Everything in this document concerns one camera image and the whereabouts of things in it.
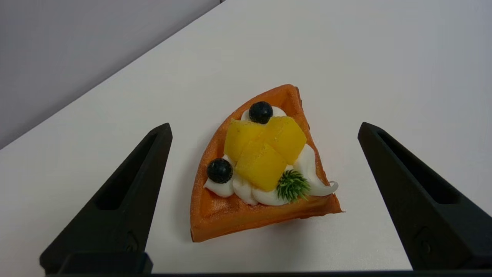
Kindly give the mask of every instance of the fake food model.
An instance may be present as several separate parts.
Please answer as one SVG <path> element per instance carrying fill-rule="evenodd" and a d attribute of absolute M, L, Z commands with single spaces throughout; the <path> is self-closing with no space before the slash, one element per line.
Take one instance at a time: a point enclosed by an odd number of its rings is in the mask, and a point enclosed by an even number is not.
<path fill-rule="evenodd" d="M 203 154 L 191 196 L 194 242 L 294 218 L 341 212 L 297 87 L 283 85 L 236 109 Z"/>

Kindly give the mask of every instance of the mango chunk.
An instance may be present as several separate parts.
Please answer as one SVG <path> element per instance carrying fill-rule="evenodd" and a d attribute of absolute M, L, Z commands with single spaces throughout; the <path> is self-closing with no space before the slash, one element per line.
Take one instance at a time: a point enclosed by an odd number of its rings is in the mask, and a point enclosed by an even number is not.
<path fill-rule="evenodd" d="M 272 191 L 286 166 L 285 159 L 270 145 L 251 141 L 239 158 L 235 173 L 261 190 Z"/>
<path fill-rule="evenodd" d="M 233 119 L 225 136 L 224 153 L 237 162 L 246 145 L 264 130 L 265 126 L 261 124 Z"/>
<path fill-rule="evenodd" d="M 279 116 L 270 118 L 265 128 L 262 140 L 293 165 L 306 144 L 301 127 L 292 117 Z"/>

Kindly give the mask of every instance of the green garnish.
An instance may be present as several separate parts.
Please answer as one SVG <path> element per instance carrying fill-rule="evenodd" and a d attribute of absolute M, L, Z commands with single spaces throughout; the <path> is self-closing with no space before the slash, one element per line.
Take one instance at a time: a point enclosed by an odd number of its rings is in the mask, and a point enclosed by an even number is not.
<path fill-rule="evenodd" d="M 287 170 L 278 181 L 277 195 L 288 202 L 297 202 L 301 197 L 307 200 L 305 195 L 311 189 L 308 181 L 296 170 Z"/>

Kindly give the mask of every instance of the waffle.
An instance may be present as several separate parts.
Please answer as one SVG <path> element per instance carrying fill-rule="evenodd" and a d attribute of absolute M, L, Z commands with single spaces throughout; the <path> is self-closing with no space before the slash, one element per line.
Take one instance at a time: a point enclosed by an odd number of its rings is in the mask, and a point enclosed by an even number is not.
<path fill-rule="evenodd" d="M 290 219 L 341 212 L 340 204 L 335 194 L 324 197 L 307 196 L 307 201 L 300 200 L 296 203 L 282 206 L 266 206 L 263 204 L 251 206 L 244 203 L 235 194 L 228 198 L 222 198 L 203 187 L 207 181 L 208 164 L 213 159 L 224 155 L 224 141 L 230 121 L 232 119 L 240 120 L 243 112 L 259 101 L 266 101 L 272 106 L 280 107 L 287 116 L 294 118 L 299 124 L 306 134 L 307 144 L 314 149 L 316 154 L 316 174 L 325 185 L 329 186 L 321 165 L 318 149 L 314 145 L 309 132 L 309 124 L 304 115 L 299 89 L 293 85 L 282 85 L 271 89 L 252 98 L 236 109 L 217 129 L 205 149 L 198 166 L 191 195 L 190 224 L 191 238 L 194 242 L 202 242 Z"/>

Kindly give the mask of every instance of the white tabletop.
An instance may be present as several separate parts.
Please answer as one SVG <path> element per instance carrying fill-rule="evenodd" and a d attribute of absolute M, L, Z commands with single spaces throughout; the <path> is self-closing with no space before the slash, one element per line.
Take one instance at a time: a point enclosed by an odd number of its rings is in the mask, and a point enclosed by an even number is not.
<path fill-rule="evenodd" d="M 41 275 L 40 253 L 165 122 L 154 272 L 410 269 L 357 132 L 385 129 L 491 214 L 491 3 L 226 1 L 0 151 L 0 275 Z M 206 144 L 236 107 L 284 83 L 301 91 L 346 212 L 192 243 Z"/>

